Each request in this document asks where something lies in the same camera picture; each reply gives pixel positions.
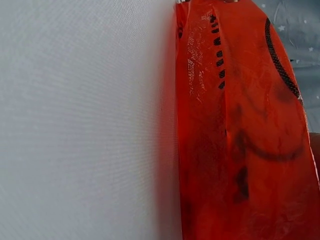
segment plastic bag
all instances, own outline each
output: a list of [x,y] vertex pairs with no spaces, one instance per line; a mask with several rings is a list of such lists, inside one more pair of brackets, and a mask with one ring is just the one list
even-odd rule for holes
[[284,47],[250,0],[177,4],[184,240],[319,240],[320,190]]

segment gray background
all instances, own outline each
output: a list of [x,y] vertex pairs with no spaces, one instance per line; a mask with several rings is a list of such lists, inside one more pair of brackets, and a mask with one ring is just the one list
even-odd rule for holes
[[[316,3],[257,1],[320,131]],[[1,240],[181,239],[173,4],[0,2]]]
[[292,62],[311,132],[320,132],[320,2],[254,0],[274,24]]

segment crumpled plastic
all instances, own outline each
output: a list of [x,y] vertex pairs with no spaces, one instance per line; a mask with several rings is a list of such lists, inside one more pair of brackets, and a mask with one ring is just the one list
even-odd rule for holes
[[320,189],[303,100],[251,1],[176,5],[184,240],[319,240]]

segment black curved line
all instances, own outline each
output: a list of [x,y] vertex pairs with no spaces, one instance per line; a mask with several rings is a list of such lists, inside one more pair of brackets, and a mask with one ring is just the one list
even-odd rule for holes
[[304,145],[301,143],[296,149],[291,152],[287,153],[273,153],[265,151],[259,148],[254,142],[249,138],[247,133],[244,130],[239,132],[242,135],[245,148],[251,151],[253,154],[257,155],[258,157],[265,159],[271,162],[289,162],[294,161],[297,157],[303,154],[304,152]]
[[299,92],[299,89],[298,87],[296,86],[296,84],[294,83],[294,81],[290,78],[290,76],[287,74],[286,70],[284,69],[284,67],[282,66],[278,56],[277,56],[277,53],[276,53],[276,50],[275,50],[275,47],[274,47],[274,44],[272,42],[272,39],[271,39],[271,34],[270,34],[270,25],[271,25],[271,22],[269,20],[269,18],[266,18],[266,21],[265,21],[265,27],[264,27],[264,32],[265,32],[265,41],[266,41],[266,44],[268,46],[268,50],[269,50],[269,53],[270,53],[270,56],[271,56],[271,59],[273,61],[273,64],[275,66],[275,69],[277,70],[277,72],[279,73],[281,79],[283,80],[283,82],[285,83],[285,85],[290,89],[290,91],[296,96],[296,98],[300,98],[300,92]]

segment gray patterned fabric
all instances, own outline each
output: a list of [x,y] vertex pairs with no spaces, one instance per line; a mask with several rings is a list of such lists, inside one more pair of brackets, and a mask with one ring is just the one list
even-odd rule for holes
[[308,126],[320,132],[319,0],[254,0],[276,28],[301,90]]

